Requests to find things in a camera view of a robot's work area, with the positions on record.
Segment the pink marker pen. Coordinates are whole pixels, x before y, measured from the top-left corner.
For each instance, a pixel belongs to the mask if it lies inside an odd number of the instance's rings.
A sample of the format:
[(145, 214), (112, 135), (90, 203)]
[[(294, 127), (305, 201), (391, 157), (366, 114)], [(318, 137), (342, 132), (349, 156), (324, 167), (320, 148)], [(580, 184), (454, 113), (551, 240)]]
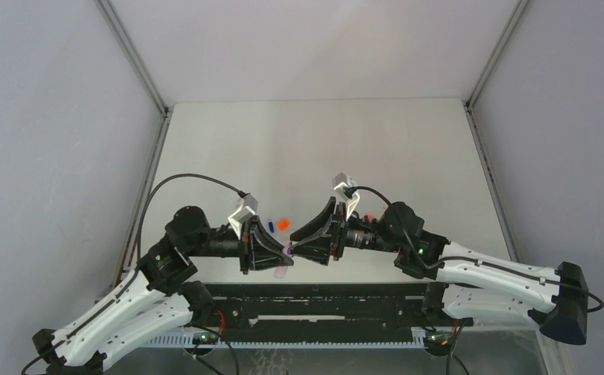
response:
[(293, 256), (294, 254), (292, 253), (292, 244), (288, 244), (288, 245), (284, 246), (282, 252), (285, 255)]

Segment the orange pen cap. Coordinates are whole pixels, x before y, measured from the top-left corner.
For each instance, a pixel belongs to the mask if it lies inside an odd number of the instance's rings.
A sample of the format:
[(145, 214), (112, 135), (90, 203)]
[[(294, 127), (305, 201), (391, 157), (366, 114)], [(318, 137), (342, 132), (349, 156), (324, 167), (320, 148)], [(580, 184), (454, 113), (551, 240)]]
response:
[(288, 220), (280, 220), (277, 223), (277, 229), (280, 231), (286, 231), (290, 227), (290, 222)]

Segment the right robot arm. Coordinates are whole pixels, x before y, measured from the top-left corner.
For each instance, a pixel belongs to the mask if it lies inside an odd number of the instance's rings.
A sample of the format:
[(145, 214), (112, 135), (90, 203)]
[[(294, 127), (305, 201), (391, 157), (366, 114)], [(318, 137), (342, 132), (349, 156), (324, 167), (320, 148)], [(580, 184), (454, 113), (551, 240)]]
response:
[(387, 206), (377, 220), (358, 217), (330, 198), (320, 214), (290, 236), (294, 256), (327, 265), (346, 248), (396, 255), (394, 265), (415, 279), (431, 281), (423, 318), (500, 317), (533, 323), (552, 340), (585, 345), (588, 286), (579, 265), (529, 266), (468, 249), (423, 229), (424, 220), (404, 202)]

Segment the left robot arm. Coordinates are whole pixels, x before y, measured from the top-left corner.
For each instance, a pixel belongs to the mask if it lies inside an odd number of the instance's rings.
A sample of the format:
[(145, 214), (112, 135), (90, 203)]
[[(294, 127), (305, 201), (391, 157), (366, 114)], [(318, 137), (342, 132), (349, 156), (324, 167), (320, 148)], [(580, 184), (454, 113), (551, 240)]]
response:
[(146, 341), (175, 327), (203, 326), (215, 314), (208, 288), (191, 277), (194, 257), (236, 258), (240, 271), (292, 266), (257, 215), (237, 230), (212, 228), (198, 206), (179, 209), (124, 280), (72, 323), (41, 329), (32, 341), (47, 374), (102, 374)]

